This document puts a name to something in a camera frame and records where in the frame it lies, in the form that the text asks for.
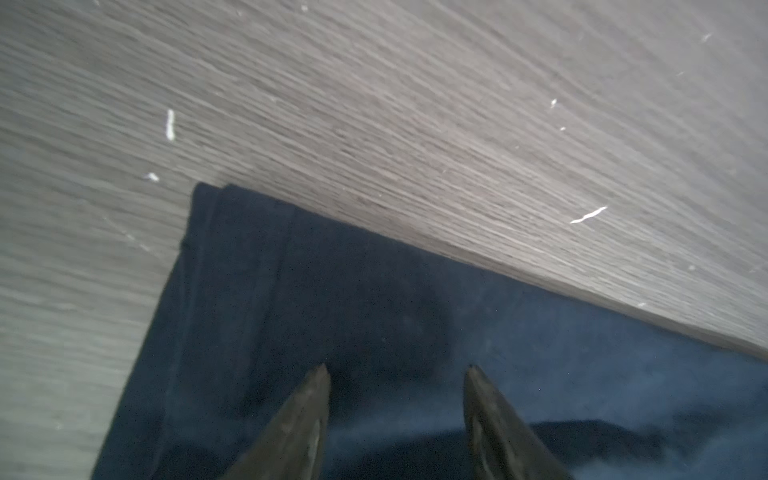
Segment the dark navy tank top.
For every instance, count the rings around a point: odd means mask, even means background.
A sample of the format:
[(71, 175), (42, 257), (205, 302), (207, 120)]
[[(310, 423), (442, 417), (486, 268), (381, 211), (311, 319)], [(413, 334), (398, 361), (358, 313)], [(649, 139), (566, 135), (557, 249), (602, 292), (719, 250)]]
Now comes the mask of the dark navy tank top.
[(236, 186), (196, 185), (96, 479), (214, 479), (306, 373), (326, 479), (468, 479), (480, 367), (579, 479), (763, 479), (767, 365)]

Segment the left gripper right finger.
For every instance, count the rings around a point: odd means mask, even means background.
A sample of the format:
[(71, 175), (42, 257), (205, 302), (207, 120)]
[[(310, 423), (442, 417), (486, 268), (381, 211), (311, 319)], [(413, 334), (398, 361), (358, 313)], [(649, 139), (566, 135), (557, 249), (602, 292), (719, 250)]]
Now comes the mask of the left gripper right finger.
[(475, 479), (572, 477), (476, 365), (465, 373), (463, 414)]

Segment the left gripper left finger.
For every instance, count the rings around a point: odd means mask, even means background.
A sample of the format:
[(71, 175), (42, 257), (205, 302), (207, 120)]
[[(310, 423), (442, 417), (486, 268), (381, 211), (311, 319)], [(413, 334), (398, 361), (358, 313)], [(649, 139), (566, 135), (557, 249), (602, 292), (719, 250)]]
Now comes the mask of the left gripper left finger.
[(225, 480), (316, 480), (329, 417), (331, 377), (311, 369), (252, 446), (221, 476)]

